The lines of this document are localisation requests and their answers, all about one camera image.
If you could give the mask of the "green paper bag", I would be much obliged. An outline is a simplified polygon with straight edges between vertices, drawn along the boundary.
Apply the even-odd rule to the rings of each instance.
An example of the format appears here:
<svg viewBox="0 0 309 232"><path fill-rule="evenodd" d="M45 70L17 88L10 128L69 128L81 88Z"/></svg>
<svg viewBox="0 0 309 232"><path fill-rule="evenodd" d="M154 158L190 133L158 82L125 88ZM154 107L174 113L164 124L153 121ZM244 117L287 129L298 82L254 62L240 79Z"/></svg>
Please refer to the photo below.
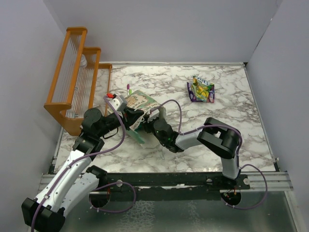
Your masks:
<svg viewBox="0 0 309 232"><path fill-rule="evenodd" d="M134 111L142 110L143 116L140 116L136 122L130 126L130 130L126 131L126 134L137 142L138 148L159 150L160 143L152 133L147 133L142 127L142 123L145 121L144 116L148 116L152 108L160 105L154 98L150 97L146 93L136 90L132 94L126 97L127 106L133 108Z"/></svg>

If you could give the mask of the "yellow green snack packet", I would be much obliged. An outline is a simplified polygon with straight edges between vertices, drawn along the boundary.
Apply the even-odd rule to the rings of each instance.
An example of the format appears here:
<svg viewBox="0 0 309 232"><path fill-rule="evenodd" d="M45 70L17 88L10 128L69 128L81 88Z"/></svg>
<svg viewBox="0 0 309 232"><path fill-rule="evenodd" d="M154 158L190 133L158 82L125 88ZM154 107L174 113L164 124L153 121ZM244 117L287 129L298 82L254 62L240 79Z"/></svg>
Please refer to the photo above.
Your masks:
<svg viewBox="0 0 309 232"><path fill-rule="evenodd" d="M214 103L215 88L212 82L207 81L199 76L193 76L191 88L195 99L198 102Z"/></svg>

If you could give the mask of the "purple snack packet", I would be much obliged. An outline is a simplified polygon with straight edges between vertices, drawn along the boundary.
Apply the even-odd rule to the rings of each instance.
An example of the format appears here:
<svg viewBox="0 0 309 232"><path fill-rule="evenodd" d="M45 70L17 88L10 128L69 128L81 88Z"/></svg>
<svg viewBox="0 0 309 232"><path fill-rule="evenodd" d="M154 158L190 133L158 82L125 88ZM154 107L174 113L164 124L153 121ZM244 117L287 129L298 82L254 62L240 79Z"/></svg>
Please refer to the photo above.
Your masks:
<svg viewBox="0 0 309 232"><path fill-rule="evenodd" d="M210 102L214 103L215 89L214 85L186 83L189 99L192 102Z"/></svg>

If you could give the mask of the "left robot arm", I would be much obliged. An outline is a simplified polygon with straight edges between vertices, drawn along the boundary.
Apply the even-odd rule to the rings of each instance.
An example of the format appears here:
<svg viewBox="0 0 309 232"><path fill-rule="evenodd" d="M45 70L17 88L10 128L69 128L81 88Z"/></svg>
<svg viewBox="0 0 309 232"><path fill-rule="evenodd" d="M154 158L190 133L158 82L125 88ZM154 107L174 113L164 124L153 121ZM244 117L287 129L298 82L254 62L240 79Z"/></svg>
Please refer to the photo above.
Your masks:
<svg viewBox="0 0 309 232"><path fill-rule="evenodd" d="M55 177L34 198L26 198L22 203L25 224L31 231L58 232L63 227L70 211L93 189L100 191L106 187L104 170L92 167L81 175L83 170L100 152L102 137L112 130L132 126L144 112L129 107L124 114L113 113L103 116L97 108L88 109L82 121L82 132L76 138L72 150Z"/></svg>

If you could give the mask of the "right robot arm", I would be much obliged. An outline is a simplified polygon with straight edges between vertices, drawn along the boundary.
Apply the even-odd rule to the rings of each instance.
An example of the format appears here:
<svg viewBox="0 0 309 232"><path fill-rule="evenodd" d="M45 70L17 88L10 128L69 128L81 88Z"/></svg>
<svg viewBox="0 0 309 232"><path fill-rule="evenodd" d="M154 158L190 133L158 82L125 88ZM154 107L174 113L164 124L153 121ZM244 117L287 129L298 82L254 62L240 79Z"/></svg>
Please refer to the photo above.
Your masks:
<svg viewBox="0 0 309 232"><path fill-rule="evenodd" d="M144 122L143 127L147 133L152 133L163 147L173 153L204 145L221 158L223 186L233 189L239 184L239 150L242 145L239 130L212 117L207 118L202 126L183 133L174 131L165 119Z"/></svg>

